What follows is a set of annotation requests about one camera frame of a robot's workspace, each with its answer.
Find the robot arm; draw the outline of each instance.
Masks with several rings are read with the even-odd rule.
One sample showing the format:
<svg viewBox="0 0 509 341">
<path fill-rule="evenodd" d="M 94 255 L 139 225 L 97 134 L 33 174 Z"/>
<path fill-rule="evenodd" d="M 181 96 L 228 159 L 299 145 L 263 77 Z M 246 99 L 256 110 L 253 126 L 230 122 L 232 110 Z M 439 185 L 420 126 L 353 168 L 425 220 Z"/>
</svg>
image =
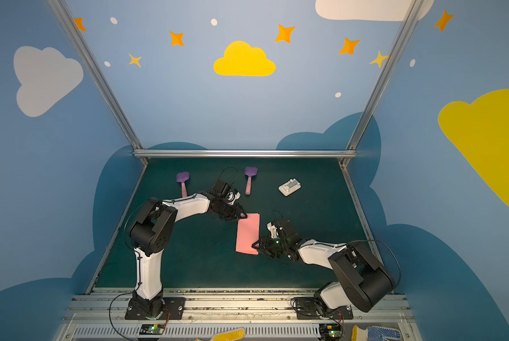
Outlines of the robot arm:
<svg viewBox="0 0 509 341">
<path fill-rule="evenodd" d="M 169 243 L 175 222 L 208 211 L 216 212 L 226 221 L 244 219 L 247 214 L 236 202 L 240 196 L 227 183 L 217 180 L 208 193 L 175 200 L 150 198 L 142 206 L 128 231 L 137 259 L 138 287 L 129 302 L 131 309 L 128 308 L 126 319 L 151 319 L 162 315 L 162 252 Z"/>
<path fill-rule="evenodd" d="M 329 283 L 315 295 L 320 314 L 353 304 L 369 311 L 394 288 L 394 278 L 362 242 L 330 244 L 301 239 L 288 219 L 267 225 L 270 235 L 263 236 L 253 248 L 266 256 L 286 255 L 332 269 L 338 282 Z"/>
</svg>

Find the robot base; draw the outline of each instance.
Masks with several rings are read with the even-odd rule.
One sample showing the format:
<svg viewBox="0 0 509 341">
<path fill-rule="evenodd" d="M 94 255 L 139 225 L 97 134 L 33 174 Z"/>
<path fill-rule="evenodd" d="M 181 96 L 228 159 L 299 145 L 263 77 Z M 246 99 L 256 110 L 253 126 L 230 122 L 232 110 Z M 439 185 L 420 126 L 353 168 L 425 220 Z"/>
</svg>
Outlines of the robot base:
<svg viewBox="0 0 509 341">
<path fill-rule="evenodd" d="M 353 319 L 353 311 L 350 305 L 339 307 L 332 313 L 332 310 L 323 311 L 321 304 L 317 302 L 314 297 L 294 297 L 292 301 L 295 302 L 294 308 L 296 310 L 296 318 L 299 320 L 324 320 L 327 317 L 331 317 L 338 321 L 340 319 L 341 311 L 345 320 Z"/>
<path fill-rule="evenodd" d="M 159 293 L 151 300 L 145 300 L 133 293 L 126 310 L 126 320 L 181 320 L 184 311 L 184 297 L 162 297 Z"/>
</svg>

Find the pink paper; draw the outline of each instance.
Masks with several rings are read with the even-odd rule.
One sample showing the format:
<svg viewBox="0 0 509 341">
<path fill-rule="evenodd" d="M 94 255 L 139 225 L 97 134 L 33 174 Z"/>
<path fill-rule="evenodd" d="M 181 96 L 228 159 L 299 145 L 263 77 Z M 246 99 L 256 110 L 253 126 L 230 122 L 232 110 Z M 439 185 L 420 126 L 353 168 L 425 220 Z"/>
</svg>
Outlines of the pink paper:
<svg viewBox="0 0 509 341">
<path fill-rule="evenodd" d="M 258 241 L 260 233 L 260 215 L 248 213 L 246 219 L 237 222 L 237 242 L 235 250 L 241 253 L 257 255 L 258 251 L 252 248 L 252 244 Z"/>
</svg>

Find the silicone spatula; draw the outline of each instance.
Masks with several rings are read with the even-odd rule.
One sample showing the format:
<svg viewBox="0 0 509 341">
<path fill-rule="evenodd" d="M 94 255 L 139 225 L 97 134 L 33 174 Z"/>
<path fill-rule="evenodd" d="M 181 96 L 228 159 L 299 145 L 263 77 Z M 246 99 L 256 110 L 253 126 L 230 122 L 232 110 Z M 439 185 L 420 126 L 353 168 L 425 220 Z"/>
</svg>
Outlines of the silicone spatula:
<svg viewBox="0 0 509 341">
<path fill-rule="evenodd" d="M 188 194 L 186 194 L 186 185 L 184 184 L 184 182 L 188 179 L 190 179 L 190 173 L 188 172 L 182 172 L 177 174 L 177 182 L 180 182 L 182 187 L 182 197 L 188 196 Z"/>
<path fill-rule="evenodd" d="M 251 194 L 251 181 L 252 177 L 255 176 L 258 173 L 258 168 L 256 167 L 246 167 L 245 168 L 245 175 L 249 177 L 247 180 L 247 189 L 245 189 L 245 194 L 250 195 Z"/>
</svg>

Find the green table surface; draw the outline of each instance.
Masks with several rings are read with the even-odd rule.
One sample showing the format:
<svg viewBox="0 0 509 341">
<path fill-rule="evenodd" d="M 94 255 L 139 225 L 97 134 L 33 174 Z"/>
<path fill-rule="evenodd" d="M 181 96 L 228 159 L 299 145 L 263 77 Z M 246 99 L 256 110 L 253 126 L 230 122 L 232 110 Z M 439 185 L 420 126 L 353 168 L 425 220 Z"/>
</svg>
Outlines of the green table surface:
<svg viewBox="0 0 509 341">
<path fill-rule="evenodd" d="M 244 194 L 245 167 L 258 167 L 252 193 Z M 188 194 L 208 191 L 221 171 L 221 179 L 235 180 L 239 203 L 247 213 L 260 214 L 260 235 L 280 211 L 294 224 L 300 237 L 320 242 L 343 243 L 366 239 L 343 175 L 334 159 L 180 158 L 152 159 L 139 184 L 126 218 L 151 196 L 181 196 L 178 172 L 190 172 Z M 289 196 L 278 187 L 296 178 L 301 188 Z M 162 255 L 164 288 L 319 288 L 337 279 L 331 269 L 292 263 L 235 251 L 237 222 L 224 222 L 217 214 L 194 215 L 176 222 Z M 135 254 L 124 243 L 123 225 L 96 283 L 98 288 L 134 288 Z"/>
</svg>

